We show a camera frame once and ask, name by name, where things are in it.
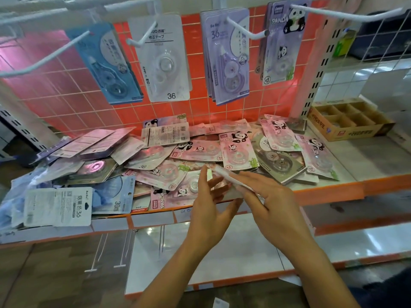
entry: brown divided cardboard box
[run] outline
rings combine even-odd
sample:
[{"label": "brown divided cardboard box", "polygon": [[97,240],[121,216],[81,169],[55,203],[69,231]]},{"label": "brown divided cardboard box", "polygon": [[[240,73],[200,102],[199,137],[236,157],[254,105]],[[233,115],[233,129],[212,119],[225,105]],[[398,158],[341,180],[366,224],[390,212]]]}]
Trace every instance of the brown divided cardboard box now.
[{"label": "brown divided cardboard box", "polygon": [[395,125],[360,98],[313,105],[308,119],[328,141],[382,136]]}]

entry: wooden floor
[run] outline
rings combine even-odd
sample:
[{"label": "wooden floor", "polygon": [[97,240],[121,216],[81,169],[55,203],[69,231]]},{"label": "wooden floor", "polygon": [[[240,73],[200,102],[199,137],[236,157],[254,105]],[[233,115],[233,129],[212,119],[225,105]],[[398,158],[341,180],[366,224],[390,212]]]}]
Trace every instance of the wooden floor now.
[{"label": "wooden floor", "polygon": [[[125,236],[126,231],[108,235],[97,270],[91,273],[84,271],[92,266],[100,235],[1,249],[0,307],[130,307],[132,302],[124,298],[128,267],[114,268],[120,264]],[[411,260],[404,260],[340,274],[347,284],[361,286],[381,282],[410,265]],[[279,279],[186,292],[179,307],[211,308],[215,297],[229,302],[230,308],[308,307],[302,288]]]}]

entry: pile of packages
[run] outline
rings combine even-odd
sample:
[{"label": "pile of packages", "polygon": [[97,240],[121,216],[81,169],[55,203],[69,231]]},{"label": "pile of packages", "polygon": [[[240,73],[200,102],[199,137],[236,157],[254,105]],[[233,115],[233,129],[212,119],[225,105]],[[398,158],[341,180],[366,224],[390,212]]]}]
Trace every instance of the pile of packages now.
[{"label": "pile of packages", "polygon": [[252,123],[189,126],[182,114],[145,121],[141,137],[130,127],[63,138],[37,155],[31,173],[12,181],[0,226],[87,226],[92,215],[192,205],[203,165],[208,179],[239,170],[282,184],[338,179],[324,144],[295,134],[285,121],[265,115]]}]

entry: person's right hand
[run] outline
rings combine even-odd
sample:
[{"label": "person's right hand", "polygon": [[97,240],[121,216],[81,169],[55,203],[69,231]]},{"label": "person's right hand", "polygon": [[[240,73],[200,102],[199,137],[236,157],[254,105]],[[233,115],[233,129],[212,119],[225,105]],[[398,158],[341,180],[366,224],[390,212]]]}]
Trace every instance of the person's right hand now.
[{"label": "person's right hand", "polygon": [[240,172],[230,176],[252,188],[264,198],[264,205],[256,194],[236,185],[251,209],[254,220],[264,237],[287,257],[306,243],[315,244],[310,230],[295,201],[294,192],[260,174]]}]

